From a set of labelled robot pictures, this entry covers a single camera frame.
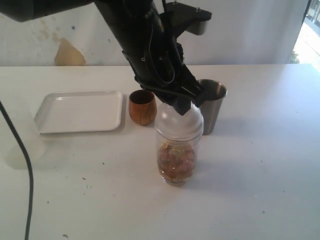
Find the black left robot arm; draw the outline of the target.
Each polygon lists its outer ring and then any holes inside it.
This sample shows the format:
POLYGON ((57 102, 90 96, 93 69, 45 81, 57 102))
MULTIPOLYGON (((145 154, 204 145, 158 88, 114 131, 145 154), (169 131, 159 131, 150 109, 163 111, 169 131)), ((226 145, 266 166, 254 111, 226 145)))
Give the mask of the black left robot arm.
POLYGON ((184 115, 207 97, 178 37, 202 35, 212 14, 164 0, 3 0, 0 64, 130 65, 135 81, 184 115))

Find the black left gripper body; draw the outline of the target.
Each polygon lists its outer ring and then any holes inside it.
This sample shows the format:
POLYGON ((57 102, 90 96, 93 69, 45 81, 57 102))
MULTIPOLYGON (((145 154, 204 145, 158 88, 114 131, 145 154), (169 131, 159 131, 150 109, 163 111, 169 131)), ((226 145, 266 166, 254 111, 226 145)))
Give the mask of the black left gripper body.
POLYGON ((162 102, 200 104, 200 84, 183 63, 182 46, 173 35, 127 35, 122 38, 122 53, 136 82, 162 102))

